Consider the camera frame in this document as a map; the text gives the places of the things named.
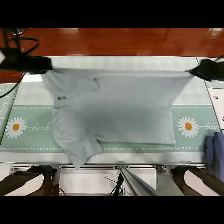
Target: folded fabric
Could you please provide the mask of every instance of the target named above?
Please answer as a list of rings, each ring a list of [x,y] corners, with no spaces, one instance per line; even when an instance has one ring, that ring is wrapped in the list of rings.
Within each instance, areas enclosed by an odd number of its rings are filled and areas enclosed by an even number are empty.
[[[224,135],[216,132],[205,140],[208,172],[224,182]]]
[[[79,167],[99,141],[174,144],[171,105],[187,72],[55,69],[42,75],[54,97],[56,142]]]

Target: orange flower center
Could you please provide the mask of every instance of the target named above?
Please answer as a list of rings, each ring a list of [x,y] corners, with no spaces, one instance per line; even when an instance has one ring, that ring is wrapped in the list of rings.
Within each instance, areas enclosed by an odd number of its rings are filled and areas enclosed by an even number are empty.
[[[13,131],[18,131],[19,130],[19,124],[14,124],[12,126]]]
[[[186,123],[185,128],[190,131],[192,129],[192,124]]]

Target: brown floor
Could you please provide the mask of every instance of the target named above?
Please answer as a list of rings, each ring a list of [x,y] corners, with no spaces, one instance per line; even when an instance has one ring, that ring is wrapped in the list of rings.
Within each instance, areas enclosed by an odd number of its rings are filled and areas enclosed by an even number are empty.
[[[23,36],[40,40],[31,53],[38,56],[224,54],[224,28],[27,28]],[[23,41],[22,48],[32,45]],[[19,77],[20,73],[0,72],[0,82],[16,82]]]

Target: daisy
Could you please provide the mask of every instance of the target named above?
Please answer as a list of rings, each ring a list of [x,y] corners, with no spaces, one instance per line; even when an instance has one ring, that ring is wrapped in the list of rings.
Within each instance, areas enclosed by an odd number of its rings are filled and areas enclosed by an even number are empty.
[[[6,135],[8,138],[17,138],[26,130],[26,121],[21,117],[15,117],[8,122],[6,126]]]
[[[194,138],[199,133],[199,127],[194,118],[186,116],[182,117],[181,119],[179,119],[177,127],[178,130],[182,132],[182,135],[188,138]]]

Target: dark blue garment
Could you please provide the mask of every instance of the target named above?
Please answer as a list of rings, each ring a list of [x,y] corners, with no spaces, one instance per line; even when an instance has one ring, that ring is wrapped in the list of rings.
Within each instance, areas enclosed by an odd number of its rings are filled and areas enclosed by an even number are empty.
[[[205,141],[208,172],[224,182],[224,135],[216,132]]]

